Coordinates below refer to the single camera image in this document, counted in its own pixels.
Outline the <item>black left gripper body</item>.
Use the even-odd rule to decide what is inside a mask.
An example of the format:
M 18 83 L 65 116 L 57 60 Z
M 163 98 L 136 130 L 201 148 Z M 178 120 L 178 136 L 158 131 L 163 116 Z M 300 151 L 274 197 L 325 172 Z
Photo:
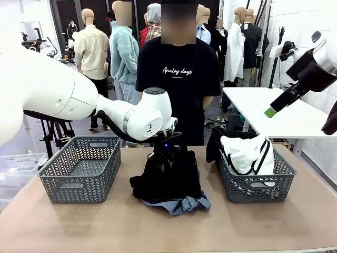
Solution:
M 159 162 L 164 162 L 165 168 L 169 168 L 168 160 L 175 161 L 181 151 L 182 147 L 175 145 L 173 139 L 159 140 L 153 143 L 153 152 L 147 156 L 147 159 L 157 167 Z

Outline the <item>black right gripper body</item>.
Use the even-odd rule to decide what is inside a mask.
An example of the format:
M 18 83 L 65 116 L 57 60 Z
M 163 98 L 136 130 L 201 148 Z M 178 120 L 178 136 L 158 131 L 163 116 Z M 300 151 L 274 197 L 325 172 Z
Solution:
M 306 51 L 286 72 L 296 83 L 287 89 L 290 93 L 321 92 L 336 81 L 336 76 L 318 65 L 314 49 Z

